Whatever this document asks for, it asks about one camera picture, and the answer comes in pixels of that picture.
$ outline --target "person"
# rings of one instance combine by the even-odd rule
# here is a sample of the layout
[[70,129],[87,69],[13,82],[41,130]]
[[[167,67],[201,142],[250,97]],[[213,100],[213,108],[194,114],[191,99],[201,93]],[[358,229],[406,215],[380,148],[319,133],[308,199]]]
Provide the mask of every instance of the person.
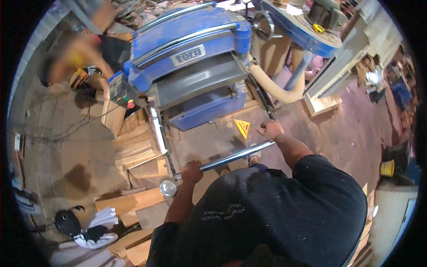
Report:
[[250,157],[250,167],[216,179],[193,206],[203,173],[201,162],[187,163],[147,266],[347,266],[366,220],[362,188],[279,122],[257,131],[276,142],[292,179]]
[[104,90],[104,99],[110,98],[107,80],[123,70],[130,59],[129,42],[105,35],[72,34],[56,51],[49,51],[40,60],[38,77],[42,85],[64,82],[79,69],[95,75]]

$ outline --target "yellow warning sticker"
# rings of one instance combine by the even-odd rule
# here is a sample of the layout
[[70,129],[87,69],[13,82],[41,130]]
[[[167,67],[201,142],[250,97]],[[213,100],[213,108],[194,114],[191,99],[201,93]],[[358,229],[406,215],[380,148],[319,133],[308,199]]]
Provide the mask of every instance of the yellow warning sticker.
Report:
[[239,131],[242,133],[243,137],[246,139],[246,137],[248,137],[249,125],[251,123],[243,120],[236,120],[236,119],[233,119],[233,120],[237,125],[237,127],[239,128]]

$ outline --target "concrete floor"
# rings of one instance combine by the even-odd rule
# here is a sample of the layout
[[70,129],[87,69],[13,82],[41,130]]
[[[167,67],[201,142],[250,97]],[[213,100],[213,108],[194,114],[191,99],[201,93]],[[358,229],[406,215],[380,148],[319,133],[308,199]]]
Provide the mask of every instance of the concrete floor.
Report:
[[[80,110],[74,104],[73,93],[56,92],[56,95],[60,97],[46,102],[37,110],[38,126],[47,127],[50,133],[61,132],[82,119]],[[391,123],[396,106],[388,94],[390,111],[384,100],[376,105],[371,103],[365,90],[357,88],[355,83],[348,90],[343,89],[340,96],[342,104],[337,109],[313,119],[308,117],[301,102],[281,108],[275,112],[275,117],[287,134],[305,143],[313,152],[328,158],[361,186],[368,183],[370,192],[379,179],[381,143],[391,145],[393,132],[398,132]],[[251,123],[246,140],[235,126],[234,118]],[[189,160],[198,159],[206,163],[248,147],[251,143],[264,141],[255,128],[265,119],[268,119],[266,112],[256,106],[186,132],[169,132],[168,135],[173,137],[169,141],[175,169],[179,170]],[[37,224],[50,223],[59,208],[75,205],[86,208],[86,212],[77,212],[83,222],[96,212],[94,197],[126,188],[125,180],[114,165],[112,140],[113,135],[100,120],[94,120],[61,142],[32,143],[27,150],[24,166],[27,189],[39,195],[44,210],[43,214],[35,217]],[[262,150],[261,162],[270,168],[282,169],[292,177],[276,146]],[[196,185],[193,202],[202,197],[223,169],[242,167],[247,167],[247,159],[206,172]],[[44,237],[64,240],[54,228]]]

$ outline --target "yellow tape measure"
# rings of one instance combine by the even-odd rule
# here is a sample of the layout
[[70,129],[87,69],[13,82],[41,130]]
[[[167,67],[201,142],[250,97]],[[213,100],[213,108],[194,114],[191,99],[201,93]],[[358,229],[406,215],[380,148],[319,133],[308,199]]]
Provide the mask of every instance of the yellow tape measure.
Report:
[[325,31],[324,28],[318,24],[313,24],[313,30],[318,34],[322,34]]

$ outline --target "wall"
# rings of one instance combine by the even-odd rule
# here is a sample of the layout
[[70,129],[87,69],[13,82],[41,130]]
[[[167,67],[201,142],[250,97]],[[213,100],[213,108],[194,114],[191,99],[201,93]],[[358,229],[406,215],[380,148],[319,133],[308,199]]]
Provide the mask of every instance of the wall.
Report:
[[380,266],[393,249],[393,242],[404,220],[409,199],[416,199],[418,186],[382,184],[375,192],[378,212],[372,224],[369,242],[373,249],[371,266]]

